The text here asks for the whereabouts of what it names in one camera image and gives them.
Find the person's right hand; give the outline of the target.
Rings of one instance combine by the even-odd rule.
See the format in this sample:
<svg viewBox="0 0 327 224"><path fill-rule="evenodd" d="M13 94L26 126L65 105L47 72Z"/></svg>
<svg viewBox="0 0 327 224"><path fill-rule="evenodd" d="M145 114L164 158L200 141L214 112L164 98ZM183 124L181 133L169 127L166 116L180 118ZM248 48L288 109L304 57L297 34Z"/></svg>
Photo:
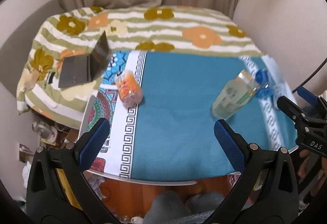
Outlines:
<svg viewBox="0 0 327 224"><path fill-rule="evenodd" d="M306 149L299 152L299 157L303 159L297 172L300 178L299 194L315 197L326 182L326 158L320 158Z"/></svg>

